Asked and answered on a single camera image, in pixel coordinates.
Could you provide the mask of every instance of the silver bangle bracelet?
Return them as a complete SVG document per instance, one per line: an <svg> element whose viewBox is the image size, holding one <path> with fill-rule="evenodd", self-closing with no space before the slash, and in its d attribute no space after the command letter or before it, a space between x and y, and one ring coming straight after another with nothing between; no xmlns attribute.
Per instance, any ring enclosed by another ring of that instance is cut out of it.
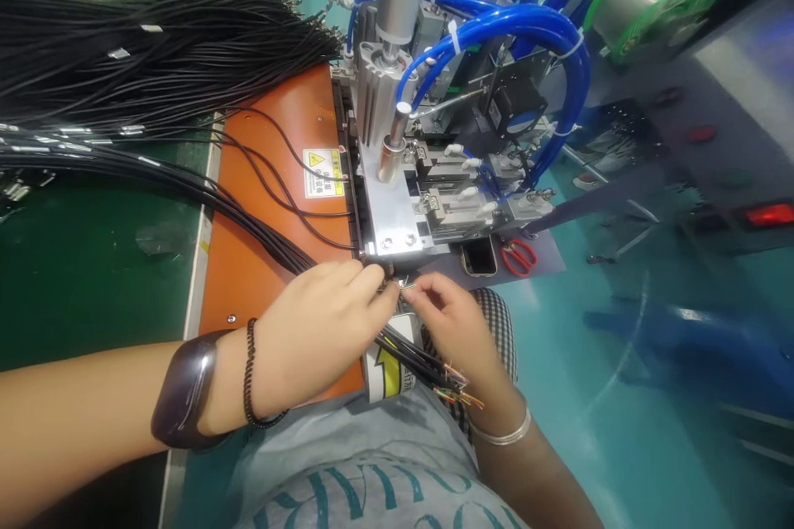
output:
<svg viewBox="0 0 794 529"><path fill-rule="evenodd" d="M471 428L471 431L477 434L488 444L492 444L494 446L508 446L515 444L527 435L527 432L529 432L530 423L532 423L532 416L529 414L529 407L527 407L527 415L524 417L524 421L521 422L519 429L515 432L511 432L507 436L492 436L491 434L483 432L480 428L471 423L471 420L469 420L469 427Z"/></svg>

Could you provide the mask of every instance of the red scissors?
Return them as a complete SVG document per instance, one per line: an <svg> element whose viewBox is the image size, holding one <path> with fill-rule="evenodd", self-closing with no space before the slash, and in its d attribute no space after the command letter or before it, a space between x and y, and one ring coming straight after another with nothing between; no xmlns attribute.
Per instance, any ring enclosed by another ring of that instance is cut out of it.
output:
<svg viewBox="0 0 794 529"><path fill-rule="evenodd" d="M532 268L538 263L535 251L521 240L500 239L502 260L510 273L521 279L526 279L532 273Z"/></svg>

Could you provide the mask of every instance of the wrist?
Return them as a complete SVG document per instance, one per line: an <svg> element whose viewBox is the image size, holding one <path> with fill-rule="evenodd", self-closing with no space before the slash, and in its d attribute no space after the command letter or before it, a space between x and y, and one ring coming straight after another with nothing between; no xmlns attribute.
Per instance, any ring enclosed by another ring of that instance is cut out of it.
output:
<svg viewBox="0 0 794 529"><path fill-rule="evenodd" d="M473 387L467 392L485 404L483 409L475 405L468 408L471 422L483 432L493 436L507 436L524 422L527 403L506 373L505 378L499 382Z"/></svg>
<svg viewBox="0 0 794 529"><path fill-rule="evenodd" d="M217 358L213 381L210 384L204 411L198 420L198 430L205 436L218 436L247 424L243 407L243 381L248 346L246 329L237 329L221 337L217 343ZM258 350L254 365L254 382L261 380L265 353ZM258 417L273 415L264 398L257 391L251 396Z"/></svg>

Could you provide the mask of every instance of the yellow arrow label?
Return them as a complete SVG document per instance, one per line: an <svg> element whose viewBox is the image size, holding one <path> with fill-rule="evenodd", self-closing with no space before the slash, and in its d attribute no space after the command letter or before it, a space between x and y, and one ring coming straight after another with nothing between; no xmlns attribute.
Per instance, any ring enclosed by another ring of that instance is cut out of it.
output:
<svg viewBox="0 0 794 529"><path fill-rule="evenodd" d="M383 398L396 397L399 393L399 361L381 347L375 365L383 368Z"/></svg>

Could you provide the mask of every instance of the gray t-shirt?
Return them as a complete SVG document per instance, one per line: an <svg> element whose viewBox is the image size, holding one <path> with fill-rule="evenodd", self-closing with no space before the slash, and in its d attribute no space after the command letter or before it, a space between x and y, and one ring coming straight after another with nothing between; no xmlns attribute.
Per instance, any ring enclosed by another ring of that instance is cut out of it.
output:
<svg viewBox="0 0 794 529"><path fill-rule="evenodd" d="M290 412L249 442L223 518L238 527L526 525L477 479L474 451L423 386Z"/></svg>

